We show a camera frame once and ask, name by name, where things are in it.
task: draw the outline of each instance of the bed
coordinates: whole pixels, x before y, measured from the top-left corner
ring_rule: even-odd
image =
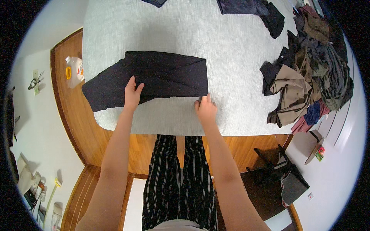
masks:
[[[208,88],[218,106],[223,136],[291,133],[293,124],[267,124],[280,93],[262,94],[262,64],[274,62],[287,30],[295,35],[288,0],[271,1],[285,16],[281,35],[273,39],[259,16],[222,15],[216,0],[168,0],[161,8],[140,0],[90,0],[83,32],[85,80],[124,58],[126,51],[162,51],[205,58]],[[140,104],[131,133],[203,135],[194,110],[198,98],[172,97]],[[96,122],[114,130],[123,108],[94,112]]]

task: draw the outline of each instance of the person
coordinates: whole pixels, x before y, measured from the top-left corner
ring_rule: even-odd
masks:
[[[108,143],[100,178],[77,231],[118,229],[124,199],[132,118],[144,84],[131,77],[125,106]],[[217,124],[211,95],[194,103],[207,137],[217,197],[227,230],[269,230],[243,185],[236,163]],[[215,192],[202,137],[185,137],[183,182],[180,183],[175,136],[158,135],[143,195],[142,230],[217,230]]]

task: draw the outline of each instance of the striped pants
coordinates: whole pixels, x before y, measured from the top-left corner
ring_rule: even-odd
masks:
[[[201,136],[185,137],[183,176],[180,185],[176,137],[158,135],[144,189],[142,230],[174,219],[217,230],[215,192]]]

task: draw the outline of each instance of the hand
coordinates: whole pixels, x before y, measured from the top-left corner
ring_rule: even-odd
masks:
[[[140,101],[140,94],[144,87],[144,83],[141,83],[135,90],[135,76],[130,78],[125,88],[125,106],[124,109],[134,112]]]
[[[211,95],[202,97],[202,101],[194,102],[195,111],[202,126],[216,124],[217,106],[211,101]]]

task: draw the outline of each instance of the bottle handle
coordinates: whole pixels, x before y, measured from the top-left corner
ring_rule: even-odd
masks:
[[[70,79],[72,77],[71,67],[67,67],[65,69],[65,75],[67,76],[67,79]]]

